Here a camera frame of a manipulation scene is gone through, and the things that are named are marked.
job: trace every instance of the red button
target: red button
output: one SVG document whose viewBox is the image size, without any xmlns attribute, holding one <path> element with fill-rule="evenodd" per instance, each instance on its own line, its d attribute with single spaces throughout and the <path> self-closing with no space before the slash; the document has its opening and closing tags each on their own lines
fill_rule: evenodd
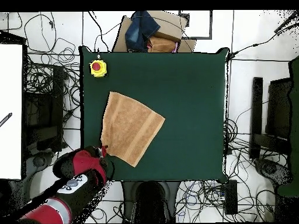
<svg viewBox="0 0 299 224">
<path fill-rule="evenodd" d="M 95 62 L 95 63 L 92 64 L 92 68 L 95 71 L 99 71 L 100 70 L 100 64 L 98 62 Z"/>
</svg>

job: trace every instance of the black cable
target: black cable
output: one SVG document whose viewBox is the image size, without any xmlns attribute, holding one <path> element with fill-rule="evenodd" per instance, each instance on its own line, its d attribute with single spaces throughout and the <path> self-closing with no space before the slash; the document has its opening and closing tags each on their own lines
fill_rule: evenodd
<svg viewBox="0 0 299 224">
<path fill-rule="evenodd" d="M 276 196 L 276 194 L 273 192 L 273 191 L 270 191 L 270 190 L 262 190 L 262 191 L 259 191 L 257 194 L 256 194 L 256 198 L 255 198 L 255 202 L 256 202 L 256 209 L 257 209 L 257 212 L 258 212 L 258 214 L 259 214 L 259 217 L 261 218 L 261 220 L 263 221 L 263 222 L 267 222 L 266 220 L 264 220 L 263 218 L 262 218 L 262 216 L 260 215 L 260 212 L 259 212 L 259 204 L 258 204 L 258 196 L 259 196 L 259 194 L 260 193 L 263 193 L 264 191 L 267 191 L 267 192 L 269 192 L 269 193 L 272 193 L 274 196 Z"/>
<path fill-rule="evenodd" d="M 106 46 L 107 51 L 110 53 L 108 45 L 104 42 L 103 40 L 103 34 L 102 34 L 102 28 L 100 27 L 100 25 L 98 24 L 98 22 L 95 20 L 95 18 L 93 18 L 93 16 L 91 15 L 90 11 L 88 11 L 89 15 L 91 16 L 91 19 L 96 23 L 96 25 L 100 28 L 100 39 L 103 42 L 103 44 Z"/>
<path fill-rule="evenodd" d="M 18 13 L 18 15 L 19 15 L 19 18 L 20 18 L 20 21 L 21 21 L 21 24 L 20 24 L 20 26 L 19 27 L 17 27 L 17 28 L 12 28 L 12 29 L 10 29 L 9 28 L 9 26 L 8 26 L 8 28 L 7 29 L 0 29 L 0 31 L 10 31 L 10 30 L 17 30 L 17 29 L 20 29 L 22 26 L 23 26 L 23 20 L 22 20 L 22 18 L 21 18 L 21 16 L 20 16 L 20 13 L 19 12 L 17 12 Z"/>
<path fill-rule="evenodd" d="M 275 36 L 278 36 L 278 35 L 280 35 L 282 32 L 284 32 L 285 30 L 290 30 L 290 29 L 292 29 L 292 28 L 294 28 L 294 27 L 296 27 L 296 26 L 299 26 L 299 23 L 295 23 L 295 24 L 292 24 L 292 25 L 290 25 L 290 26 L 288 26 L 288 27 L 285 27 L 284 29 L 281 29 L 280 31 L 278 31 L 277 33 L 275 33 L 270 39 L 268 39 L 268 40 L 265 41 L 265 42 L 252 44 L 252 45 L 249 45 L 249 46 L 247 46 L 247 47 L 245 47 L 245 48 L 243 48 L 243 49 L 241 49 L 241 50 L 239 50 L 239 51 L 232 52 L 232 53 L 230 54 L 229 60 L 233 59 L 233 58 L 234 58 L 238 53 L 240 53 L 241 51 L 246 50 L 246 49 L 248 49 L 248 48 L 250 48 L 250 47 L 257 47 L 257 46 L 259 46 L 259 45 L 266 44 L 266 43 L 268 43 L 270 40 L 272 40 L 273 38 L 275 38 Z"/>
</svg>

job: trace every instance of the white floor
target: white floor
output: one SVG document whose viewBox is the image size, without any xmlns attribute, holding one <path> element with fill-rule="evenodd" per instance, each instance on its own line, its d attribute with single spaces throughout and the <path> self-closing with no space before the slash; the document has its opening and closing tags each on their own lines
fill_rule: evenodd
<svg viewBox="0 0 299 224">
<path fill-rule="evenodd" d="M 125 12 L 95 12 L 96 20 L 102 27 L 103 33 L 108 32 L 112 27 L 121 22 L 123 15 L 131 16 L 133 11 Z M 22 28 L 16 30 L 10 30 L 10 33 L 17 34 L 25 37 L 24 28 L 26 28 L 27 39 L 29 41 L 29 46 L 31 49 L 48 51 L 46 42 L 41 35 L 41 17 L 35 17 L 32 21 L 28 23 L 25 27 L 25 23 L 34 16 L 38 15 L 39 12 L 35 13 L 20 13 L 22 18 Z M 42 17 L 43 20 L 43 34 L 48 41 L 49 47 L 53 46 L 55 33 L 48 24 L 52 20 L 50 12 L 42 12 L 45 16 Z M 213 11 L 213 38 L 212 40 L 198 40 L 196 43 L 195 51 L 204 53 L 215 53 L 222 47 L 228 47 L 232 51 L 238 51 L 244 47 L 247 47 L 254 43 L 261 43 L 274 35 L 274 30 L 281 24 L 288 16 L 290 12 L 283 10 L 214 10 Z M 198 11 L 197 13 L 191 13 L 190 26 L 188 32 L 192 36 L 205 36 L 208 30 L 208 20 L 206 13 Z M 0 30 L 7 29 L 7 19 L 3 15 L 0 16 Z M 84 44 L 93 50 L 95 45 L 95 38 L 100 34 L 99 28 L 90 18 L 87 12 L 53 12 L 53 17 L 55 21 L 55 26 L 57 29 L 57 38 L 62 38 L 57 41 L 54 52 L 60 53 L 66 47 L 75 49 L 75 53 L 78 54 L 78 46 Z M 17 13 L 9 14 L 9 28 L 17 28 L 21 25 L 20 19 Z M 103 39 L 109 46 L 111 50 L 117 35 L 118 27 L 113 29 L 111 32 L 103 36 Z M 287 78 L 289 77 L 288 72 L 288 61 L 294 59 L 299 55 L 299 41 L 296 39 L 296 30 L 291 30 L 283 33 L 282 35 L 275 37 L 273 40 L 269 41 L 267 44 L 260 45 L 258 47 L 252 47 L 245 51 L 240 52 L 236 57 L 230 62 L 229 65 L 229 80 L 230 94 L 229 94 L 229 118 L 236 120 L 238 115 L 243 111 L 251 107 L 251 86 L 253 77 L 259 76 L 263 77 L 264 95 L 263 100 L 267 100 L 267 86 L 270 81 L 275 79 Z M 106 51 L 106 47 L 102 44 L 100 39 L 97 40 L 96 48 L 100 51 Z M 30 57 L 34 62 L 41 62 L 41 56 L 36 54 L 30 54 Z M 76 56 L 75 60 L 79 62 L 79 57 Z M 266 114 L 267 104 L 264 104 L 264 113 Z M 239 133 L 249 133 L 249 122 L 250 122 L 250 112 L 247 111 L 240 116 L 237 125 Z M 266 120 L 263 119 L 263 130 L 265 130 Z M 71 118 L 68 122 L 66 128 L 79 128 L 80 123 L 76 118 Z M 72 149 L 76 149 L 80 144 L 80 133 L 79 131 L 65 130 L 64 138 L 66 142 Z M 238 135 L 239 139 L 248 141 L 248 135 Z M 65 152 L 69 152 L 70 148 L 64 149 L 60 153 L 62 155 Z M 227 157 L 227 173 L 233 172 L 231 166 L 235 165 L 236 157 L 230 155 Z M 252 200 L 243 199 L 249 196 L 250 189 L 251 196 L 255 195 L 263 189 L 272 190 L 272 185 L 269 180 L 261 177 L 255 172 L 254 167 L 248 162 L 243 162 L 239 165 L 239 177 L 234 177 L 240 183 L 238 184 L 238 194 L 239 194 L 239 210 L 249 208 L 246 204 L 252 204 Z M 38 173 L 34 177 L 32 184 L 31 196 L 34 197 L 38 193 L 45 190 L 50 186 L 57 178 L 53 175 L 51 168 L 45 169 L 44 171 Z M 193 183 L 188 181 L 186 186 L 199 186 L 198 183 Z M 181 190 L 177 194 L 177 202 L 186 197 L 184 191 L 186 187 L 185 184 L 181 184 Z M 188 200 L 192 202 L 188 203 L 188 208 L 184 208 L 177 215 L 177 222 L 191 222 L 196 215 L 198 215 L 199 204 L 195 197 L 192 197 L 191 191 L 188 192 Z M 117 207 L 123 200 L 123 192 L 119 182 L 114 182 L 113 186 L 110 188 L 106 194 L 104 201 L 101 202 L 99 208 L 104 210 L 107 218 L 111 218 L 115 215 L 113 209 L 117 211 Z M 268 203 L 269 205 L 274 204 L 274 198 L 271 193 L 263 192 L 259 196 L 259 200 L 263 204 Z M 256 214 L 256 206 L 246 212 Z M 213 206 L 206 205 L 199 217 L 194 220 L 195 222 L 222 222 L 222 216 Z M 105 222 L 104 213 L 98 210 L 93 213 L 97 218 L 101 218 L 98 222 Z M 255 216 L 251 214 L 244 214 L 242 216 L 247 221 L 253 221 Z M 232 216 L 224 216 L 224 218 L 233 221 Z M 270 213 L 265 213 L 264 220 L 271 221 L 272 216 Z M 257 218 L 257 222 L 262 221 L 260 217 Z M 110 223 L 119 223 L 121 219 L 117 216 L 114 217 Z"/>
</svg>

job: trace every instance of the brown towel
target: brown towel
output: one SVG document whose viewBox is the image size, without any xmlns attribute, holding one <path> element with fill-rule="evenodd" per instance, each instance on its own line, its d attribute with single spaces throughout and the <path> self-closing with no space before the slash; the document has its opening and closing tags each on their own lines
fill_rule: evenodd
<svg viewBox="0 0 299 224">
<path fill-rule="evenodd" d="M 175 42 L 164 38 L 150 37 L 149 38 L 149 53 L 171 53 L 175 48 Z"/>
<path fill-rule="evenodd" d="M 108 146 L 109 155 L 136 167 L 164 120 L 140 102 L 110 92 L 103 118 L 102 144 Z"/>
</svg>

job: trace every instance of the table surface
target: table surface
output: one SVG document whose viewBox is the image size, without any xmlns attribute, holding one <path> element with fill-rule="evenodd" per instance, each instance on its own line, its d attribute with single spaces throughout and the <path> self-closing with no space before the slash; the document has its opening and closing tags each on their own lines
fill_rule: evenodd
<svg viewBox="0 0 299 224">
<path fill-rule="evenodd" d="M 223 179 L 225 57 L 216 54 L 101 53 L 108 76 L 94 78 L 81 52 L 81 147 L 98 145 L 109 92 L 119 92 L 153 109 L 165 122 L 136 167 L 109 156 L 114 180 Z"/>
</svg>

